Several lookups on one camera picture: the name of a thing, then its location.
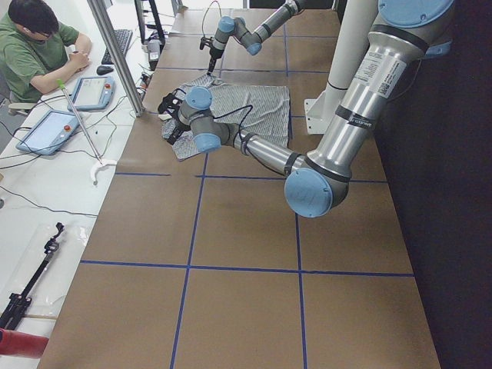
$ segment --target robotic arm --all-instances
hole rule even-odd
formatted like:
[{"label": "robotic arm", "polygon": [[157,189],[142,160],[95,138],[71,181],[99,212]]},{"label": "robotic arm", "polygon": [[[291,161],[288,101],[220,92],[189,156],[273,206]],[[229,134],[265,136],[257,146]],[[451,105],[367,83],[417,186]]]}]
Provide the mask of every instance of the robotic arm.
[{"label": "robotic arm", "polygon": [[286,21],[304,10],[307,0],[287,0],[275,11],[263,24],[259,25],[253,33],[246,28],[243,18],[222,17],[218,23],[217,31],[213,38],[202,37],[200,50],[204,46],[210,48],[210,62],[207,74],[215,69],[215,63],[222,58],[225,46],[232,36],[246,48],[251,55],[256,55],[261,50],[261,44],[277,31]]},{"label": "robotic arm", "polygon": [[[423,58],[430,46],[442,39],[453,10],[454,0],[380,0],[379,14],[368,34],[369,49],[320,144],[306,155],[278,147],[240,125],[214,121],[209,109],[211,93],[203,87],[191,89],[184,101],[174,105],[173,116],[183,130],[192,131],[200,152],[217,150],[222,145],[241,150],[287,177],[284,194],[296,213],[307,218],[322,216],[345,199],[351,162],[374,129],[394,86],[412,61]],[[274,15],[287,17],[285,12],[280,10]],[[267,23],[261,27],[268,29]],[[231,35],[243,39],[246,33],[235,34],[236,29],[243,28],[234,27]],[[247,39],[261,42],[260,34],[257,29]],[[163,101],[159,112],[166,109]]]}]

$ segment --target metal pole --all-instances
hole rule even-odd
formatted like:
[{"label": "metal pole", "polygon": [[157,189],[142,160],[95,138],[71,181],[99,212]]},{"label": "metal pole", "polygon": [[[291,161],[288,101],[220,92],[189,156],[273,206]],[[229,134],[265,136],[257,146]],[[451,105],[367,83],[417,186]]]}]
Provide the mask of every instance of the metal pole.
[{"label": "metal pole", "polygon": [[113,29],[111,19],[109,19],[108,13],[106,12],[105,5],[98,0],[87,0],[87,3],[92,10],[95,22],[97,23],[101,36],[109,50],[109,54],[111,55],[116,71],[120,76],[123,88],[135,111],[135,115],[140,117],[144,112],[144,105],[141,103],[135,83],[131,79],[130,69],[126,63],[125,56],[121,52],[118,42],[116,41],[115,30]]}]

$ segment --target white desk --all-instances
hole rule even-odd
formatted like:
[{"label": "white desk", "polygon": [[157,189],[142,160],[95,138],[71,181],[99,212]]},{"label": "white desk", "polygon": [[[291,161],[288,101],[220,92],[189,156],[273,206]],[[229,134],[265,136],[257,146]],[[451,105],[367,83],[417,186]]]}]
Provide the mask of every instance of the white desk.
[{"label": "white desk", "polygon": [[[147,55],[141,51],[139,34],[136,31],[135,9],[130,7],[133,7],[133,3],[117,4],[108,10],[108,14],[114,28],[134,30],[126,60],[132,73],[132,79],[137,81],[145,70],[144,68],[148,68],[148,61]],[[89,55],[91,64],[65,84],[70,92],[78,77],[96,75],[95,69],[101,63],[106,49],[104,42],[100,36],[91,35],[91,39],[93,41]],[[103,158],[117,161],[130,135],[135,115],[128,99],[123,98],[125,90],[118,74],[114,71],[110,75],[115,79],[115,93],[111,104],[104,111],[82,113],[82,115],[91,138]],[[54,91],[44,96],[43,100],[59,95],[62,95],[60,91]],[[109,115],[114,124],[103,118],[97,125],[92,126],[118,103],[118,107]],[[65,98],[48,101],[48,104],[57,110],[66,110],[67,107]],[[39,105],[26,118],[23,126],[32,127],[47,110],[48,106]],[[16,137],[22,138],[26,133],[26,131],[19,131]],[[107,151],[103,154],[108,141]],[[0,168],[18,165],[35,158],[36,155],[33,154],[15,156],[23,154],[15,148],[17,142],[18,140],[12,139],[2,152]],[[63,151],[86,151],[93,155],[82,132],[72,136],[61,149]],[[14,168],[0,169],[5,176],[0,185],[17,194],[22,194],[41,206],[97,215],[115,173],[115,167],[100,170],[97,173],[98,184],[94,186],[89,177],[89,171],[95,162],[95,158],[84,152],[56,152],[52,156],[41,156]],[[56,234],[56,223],[61,222],[65,226],[65,231],[59,238],[60,250],[48,265],[48,272],[42,275],[30,294],[33,297],[33,303],[28,313],[41,314],[51,319],[27,317],[18,326],[19,331],[49,337],[96,217],[54,213],[40,209],[1,188],[0,197],[5,200],[4,208],[0,209],[1,311],[7,306],[10,293],[20,293],[41,263],[45,256],[43,253],[45,243],[53,234]],[[32,368],[37,366],[37,363],[38,360],[0,357],[0,367]]]}]

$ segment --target computer mouse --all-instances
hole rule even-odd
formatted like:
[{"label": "computer mouse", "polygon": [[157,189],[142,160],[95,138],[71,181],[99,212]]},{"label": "computer mouse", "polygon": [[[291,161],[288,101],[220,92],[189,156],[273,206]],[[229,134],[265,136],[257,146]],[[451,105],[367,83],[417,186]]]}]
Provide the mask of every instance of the computer mouse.
[{"label": "computer mouse", "polygon": [[112,71],[114,71],[114,69],[109,65],[99,65],[98,68],[95,70],[98,75],[106,75],[108,73],[111,73]]}]

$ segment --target blue joint cap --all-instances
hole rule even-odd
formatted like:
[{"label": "blue joint cap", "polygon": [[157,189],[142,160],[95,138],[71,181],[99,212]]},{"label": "blue joint cap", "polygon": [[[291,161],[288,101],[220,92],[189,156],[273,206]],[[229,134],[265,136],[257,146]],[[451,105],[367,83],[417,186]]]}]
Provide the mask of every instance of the blue joint cap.
[{"label": "blue joint cap", "polygon": [[208,88],[194,86],[184,98],[193,109],[207,110],[212,105],[212,94]]},{"label": "blue joint cap", "polygon": [[434,45],[427,49],[425,56],[422,59],[439,58],[445,56],[451,50],[452,41],[445,42],[443,44]]},{"label": "blue joint cap", "polygon": [[253,45],[249,46],[246,50],[248,50],[248,52],[251,55],[256,55],[261,50],[261,44],[258,44],[258,43],[253,44]]},{"label": "blue joint cap", "polygon": [[234,19],[228,16],[224,16],[218,23],[218,29],[223,31],[224,33],[231,33],[234,31],[235,27]]},{"label": "blue joint cap", "polygon": [[325,215],[333,204],[326,178],[310,168],[293,171],[285,181],[284,194],[291,209],[306,218]]},{"label": "blue joint cap", "polygon": [[199,152],[212,152],[221,148],[221,139],[213,133],[200,133],[193,140]]},{"label": "blue joint cap", "polygon": [[394,27],[421,27],[435,21],[452,6],[454,0],[379,0],[377,8],[384,20]]}]

